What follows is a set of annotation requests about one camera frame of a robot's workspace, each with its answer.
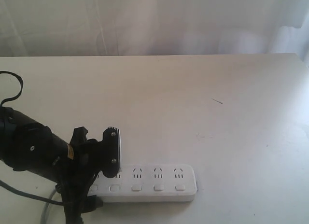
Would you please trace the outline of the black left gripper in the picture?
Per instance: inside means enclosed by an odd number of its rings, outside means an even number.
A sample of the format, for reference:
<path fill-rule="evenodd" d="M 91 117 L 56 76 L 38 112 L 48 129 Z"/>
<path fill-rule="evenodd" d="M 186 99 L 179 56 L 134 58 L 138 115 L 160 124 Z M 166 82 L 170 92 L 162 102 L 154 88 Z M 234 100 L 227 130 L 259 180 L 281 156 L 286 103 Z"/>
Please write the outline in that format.
<path fill-rule="evenodd" d="M 93 212 L 103 207 L 103 201 L 88 191 L 106 159 L 102 142 L 87 139 L 85 127 L 75 128 L 70 143 L 56 135 L 52 138 L 54 160 L 52 167 L 60 187 L 65 212 L 65 223 L 82 224 L 82 212 Z"/>

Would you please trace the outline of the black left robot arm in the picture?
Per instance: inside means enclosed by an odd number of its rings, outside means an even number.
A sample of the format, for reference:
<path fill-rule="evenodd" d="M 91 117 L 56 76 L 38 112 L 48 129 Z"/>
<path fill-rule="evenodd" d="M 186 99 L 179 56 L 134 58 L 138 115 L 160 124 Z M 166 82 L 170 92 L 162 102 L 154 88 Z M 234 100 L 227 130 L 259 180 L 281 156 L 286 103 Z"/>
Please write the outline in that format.
<path fill-rule="evenodd" d="M 13 110 L 0 110 L 0 159 L 14 171 L 29 171 L 58 186 L 68 224 L 81 224 L 90 186 L 99 168 L 97 141 L 65 142 L 51 129 Z"/>

